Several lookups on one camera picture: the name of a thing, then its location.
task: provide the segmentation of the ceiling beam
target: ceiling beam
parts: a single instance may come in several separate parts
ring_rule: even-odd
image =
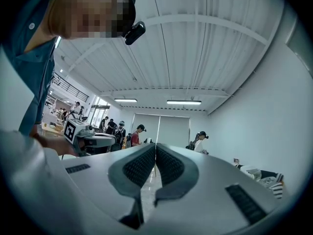
[[[227,27],[229,29],[237,30],[249,37],[254,38],[255,40],[261,42],[262,44],[266,45],[268,43],[267,39],[259,35],[258,33],[254,32],[253,30],[242,26],[241,24],[234,23],[232,21],[206,16],[206,15],[193,15],[193,14],[177,14],[177,15],[165,15],[159,17],[153,17],[145,20],[146,27],[156,25],[156,24],[165,24],[165,23],[174,23],[174,22],[195,22],[198,21],[200,23],[206,24],[214,24],[218,26]]]
[[[112,92],[102,92],[101,96],[143,96],[143,95],[173,95],[173,96],[214,96],[221,98],[228,98],[229,95],[219,89],[211,88],[148,88],[148,89],[137,89],[137,90],[123,90],[123,91],[112,91]]]
[[[95,50],[100,48],[104,43],[94,44],[88,50],[86,50],[76,61],[69,67],[68,73],[70,73],[80,62],[82,62],[87,56],[93,53]]]
[[[174,22],[195,22],[197,23],[206,23],[206,24],[214,24],[219,25],[223,27],[227,27],[229,29],[237,30],[249,37],[254,38],[255,40],[261,42],[262,44],[266,45],[268,43],[267,39],[259,35],[258,33],[254,32],[253,30],[244,27],[238,23],[234,23],[232,21],[218,18],[218,17],[212,17],[212,16],[206,16],[206,15],[198,15],[196,14],[176,14],[176,15],[164,15],[164,16],[158,16],[153,17],[145,20],[146,27],[156,25],[156,24],[165,24],[165,23],[174,23]],[[102,45],[108,43],[109,41],[104,42],[98,42],[94,45],[92,45],[89,49],[87,49],[79,58],[75,60],[75,62],[69,67],[68,73],[70,73],[81,61],[83,61],[86,57],[88,57],[90,54],[95,52],[98,48],[100,48]]]

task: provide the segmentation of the fluorescent light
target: fluorescent light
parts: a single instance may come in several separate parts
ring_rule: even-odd
[[[116,98],[114,100],[116,102],[137,103],[137,99],[133,99],[133,98]]]
[[[192,101],[192,100],[167,100],[167,104],[194,104],[199,105],[201,101]]]
[[[60,43],[61,39],[62,39],[61,37],[58,37],[58,40],[55,43],[55,48],[57,48],[59,46],[59,43]]]

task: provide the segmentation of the white device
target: white device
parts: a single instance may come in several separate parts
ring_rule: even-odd
[[[64,136],[71,144],[74,144],[75,136],[81,134],[81,131],[86,134],[93,134],[92,127],[78,119],[68,119],[64,129]]]

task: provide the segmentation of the white ceiling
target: white ceiling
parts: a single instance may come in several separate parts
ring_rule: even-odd
[[[121,107],[211,113],[256,68],[275,33],[283,0],[136,0],[146,33],[130,47],[118,39],[62,40],[54,52],[64,70]],[[114,98],[136,98],[117,104]],[[170,106],[166,100],[201,100]]]
[[[69,103],[66,103],[68,105],[75,103],[73,100],[68,99],[65,95],[63,95],[62,93],[60,93],[60,92],[58,92],[52,88],[50,88],[50,91],[52,91],[53,93],[51,95],[48,94],[49,96],[55,97],[56,99],[62,101],[63,103],[65,103],[65,101],[69,101]]]

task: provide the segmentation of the blue shirt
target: blue shirt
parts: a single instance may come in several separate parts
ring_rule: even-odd
[[[45,99],[54,74],[55,38],[24,53],[44,18],[48,4],[49,0],[29,0],[18,13],[11,32],[3,41],[3,49],[11,65],[34,94],[19,128],[27,136],[34,124],[41,123]]]

